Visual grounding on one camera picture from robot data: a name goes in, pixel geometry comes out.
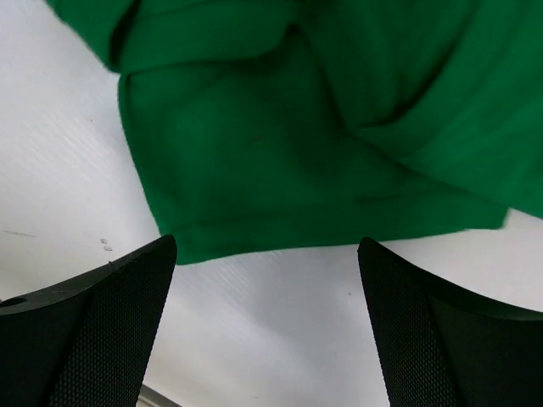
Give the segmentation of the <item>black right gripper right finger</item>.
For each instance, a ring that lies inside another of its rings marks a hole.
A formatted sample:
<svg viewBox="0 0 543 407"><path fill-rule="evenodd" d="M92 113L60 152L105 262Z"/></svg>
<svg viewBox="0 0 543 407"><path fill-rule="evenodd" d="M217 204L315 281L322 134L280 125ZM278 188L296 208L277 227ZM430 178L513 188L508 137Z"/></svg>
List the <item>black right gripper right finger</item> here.
<svg viewBox="0 0 543 407"><path fill-rule="evenodd" d="M371 238L361 282L392 406L542 404L542 314L425 271Z"/></svg>

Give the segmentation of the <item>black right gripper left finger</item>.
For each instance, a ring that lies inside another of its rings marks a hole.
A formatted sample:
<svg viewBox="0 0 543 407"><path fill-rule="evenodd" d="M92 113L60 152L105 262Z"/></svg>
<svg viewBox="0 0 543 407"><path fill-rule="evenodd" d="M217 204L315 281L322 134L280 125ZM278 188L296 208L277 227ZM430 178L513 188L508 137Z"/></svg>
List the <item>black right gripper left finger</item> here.
<svg viewBox="0 0 543 407"><path fill-rule="evenodd" d="M1 303L1 404L134 406L176 265L172 236Z"/></svg>

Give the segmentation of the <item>green t shirt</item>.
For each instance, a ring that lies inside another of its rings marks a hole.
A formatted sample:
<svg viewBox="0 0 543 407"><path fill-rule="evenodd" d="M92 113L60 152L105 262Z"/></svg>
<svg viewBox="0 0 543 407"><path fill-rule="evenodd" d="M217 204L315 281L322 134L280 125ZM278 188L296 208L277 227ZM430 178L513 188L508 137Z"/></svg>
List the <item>green t shirt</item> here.
<svg viewBox="0 0 543 407"><path fill-rule="evenodd" d="M190 265L542 215L539 1L53 1Z"/></svg>

